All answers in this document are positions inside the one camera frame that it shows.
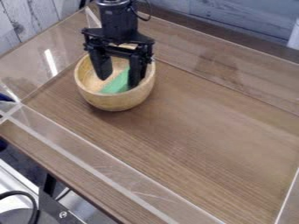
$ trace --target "screw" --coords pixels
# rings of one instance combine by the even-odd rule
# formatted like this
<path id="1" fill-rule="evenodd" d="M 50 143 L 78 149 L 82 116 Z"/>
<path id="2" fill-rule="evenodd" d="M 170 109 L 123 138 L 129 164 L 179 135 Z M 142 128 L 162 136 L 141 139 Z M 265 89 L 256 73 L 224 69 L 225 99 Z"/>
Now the screw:
<path id="1" fill-rule="evenodd" d="M 61 218 L 62 219 L 67 218 L 67 216 L 69 216 L 69 213 L 67 212 L 61 212 Z"/>

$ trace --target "bowl rim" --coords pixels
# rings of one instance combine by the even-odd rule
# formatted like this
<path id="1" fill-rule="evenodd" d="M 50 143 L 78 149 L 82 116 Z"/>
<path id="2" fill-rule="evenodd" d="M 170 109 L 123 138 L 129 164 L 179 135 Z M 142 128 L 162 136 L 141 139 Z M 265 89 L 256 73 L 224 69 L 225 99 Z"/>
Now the bowl rim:
<path id="1" fill-rule="evenodd" d="M 75 81 L 77 81 L 77 84 L 78 86 L 81 87 L 81 89 L 83 89 L 86 92 L 89 92 L 90 94 L 93 95 L 98 95 L 98 96 L 102 96 L 102 97 L 111 97 L 111 96 L 121 96 L 121 95 L 130 95 L 131 93 L 137 92 L 143 86 L 146 86 L 146 84 L 151 81 L 151 79 L 155 78 L 155 61 L 151 63 L 151 67 L 153 67 L 153 71 L 151 73 L 145 77 L 145 79 L 142 80 L 141 84 L 138 85 L 138 87 L 130 89 L 129 91 L 123 92 L 123 93 L 118 93 L 118 94 L 102 94 L 102 93 L 95 93 L 95 92 L 91 92 L 86 86 L 83 85 L 82 81 L 81 81 L 81 73 L 79 73 L 79 70 L 81 70 L 81 65 L 83 64 L 85 60 L 90 58 L 90 55 L 85 55 L 83 58 L 79 60 L 79 63 L 75 67 Z"/>

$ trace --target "wooden bowl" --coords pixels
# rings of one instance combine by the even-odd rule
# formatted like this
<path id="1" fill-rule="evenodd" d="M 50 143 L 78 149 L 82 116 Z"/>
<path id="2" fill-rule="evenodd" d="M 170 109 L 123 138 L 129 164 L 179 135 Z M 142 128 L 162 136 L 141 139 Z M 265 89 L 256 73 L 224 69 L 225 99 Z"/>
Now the wooden bowl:
<path id="1" fill-rule="evenodd" d="M 113 57 L 114 73 L 110 79 L 129 67 L 129 60 Z M 146 77 L 138 87 L 119 94 L 102 94 L 99 90 L 106 85 L 106 81 L 97 76 L 90 56 L 85 56 L 75 68 L 75 81 L 79 87 L 79 92 L 86 101 L 99 109 L 106 111 L 123 111 L 139 105 L 155 86 L 155 63 L 149 65 Z"/>

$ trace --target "green sponge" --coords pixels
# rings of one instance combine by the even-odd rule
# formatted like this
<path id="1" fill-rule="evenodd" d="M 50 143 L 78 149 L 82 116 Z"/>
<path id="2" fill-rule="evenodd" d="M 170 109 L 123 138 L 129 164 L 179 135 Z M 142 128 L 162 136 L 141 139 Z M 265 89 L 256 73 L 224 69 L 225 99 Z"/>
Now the green sponge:
<path id="1" fill-rule="evenodd" d="M 101 89 L 102 94 L 119 94 L 130 90 L 129 86 L 129 70 L 130 67 L 121 73 L 121 75 Z"/>

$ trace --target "wooden table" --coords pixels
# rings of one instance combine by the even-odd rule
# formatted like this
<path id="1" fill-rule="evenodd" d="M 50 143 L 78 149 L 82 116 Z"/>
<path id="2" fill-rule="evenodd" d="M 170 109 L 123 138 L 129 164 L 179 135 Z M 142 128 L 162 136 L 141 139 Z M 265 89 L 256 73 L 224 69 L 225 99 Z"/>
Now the wooden table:
<path id="1" fill-rule="evenodd" d="M 0 59 L 22 101 L 2 137 L 125 223 L 276 223 L 299 166 L 299 65 L 155 17 L 154 92 L 109 113 L 75 86 L 85 26 L 79 12 Z"/>

